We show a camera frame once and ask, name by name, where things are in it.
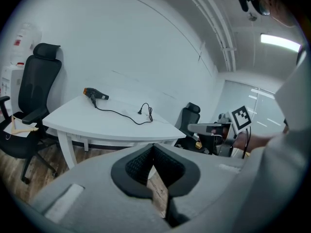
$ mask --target hair dryer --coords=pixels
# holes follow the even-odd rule
[[[96,99],[104,99],[104,100],[109,99],[108,95],[101,93],[100,91],[98,91],[94,88],[84,88],[83,94],[92,100],[92,103],[95,106],[95,108],[97,108]]]

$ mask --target paper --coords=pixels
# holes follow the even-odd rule
[[[30,125],[27,124],[23,124],[20,120],[18,119],[14,119],[14,125],[15,125],[15,129],[16,130],[26,130],[26,129],[32,129],[33,127],[35,127],[37,125],[37,123],[32,123]],[[4,129],[5,132],[11,134],[12,132],[12,122]],[[19,137],[27,137],[29,135],[30,132],[21,132],[18,134],[14,134],[16,136]]]

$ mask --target chair wheel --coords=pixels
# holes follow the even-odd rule
[[[25,184],[29,184],[30,183],[30,180],[28,179],[28,178],[24,178],[23,180],[22,180]]]

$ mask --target armrest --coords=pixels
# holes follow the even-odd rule
[[[4,97],[1,97],[0,98],[0,104],[4,104],[5,101],[8,101],[10,100],[10,97],[9,96],[4,96]]]
[[[5,101],[8,101],[8,100],[10,100],[10,97],[9,97],[9,96],[4,96],[4,97],[1,97],[1,98],[0,98],[0,109],[1,109],[2,114],[3,114],[3,116],[4,116],[5,119],[8,119],[8,118],[9,118],[8,112],[7,112],[6,107],[5,107],[5,104],[4,104],[4,102],[5,102]]]
[[[37,122],[41,117],[43,117],[48,112],[47,108],[39,108],[35,111],[32,111],[30,114],[25,116],[22,119],[22,123],[24,124],[31,124],[33,122]]]

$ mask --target chair backrest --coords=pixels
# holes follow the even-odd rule
[[[194,104],[194,103],[188,103],[187,106],[186,106],[187,109],[191,110],[192,112],[194,113],[200,113],[201,112],[201,108]]]
[[[188,124],[198,123],[200,119],[200,114],[191,111],[188,108],[183,108],[181,117],[181,126],[179,130],[186,136],[193,136],[193,132],[188,130]]]
[[[18,106],[25,114],[46,106],[50,88],[62,66],[55,59],[59,47],[40,43],[28,57],[18,95]]]

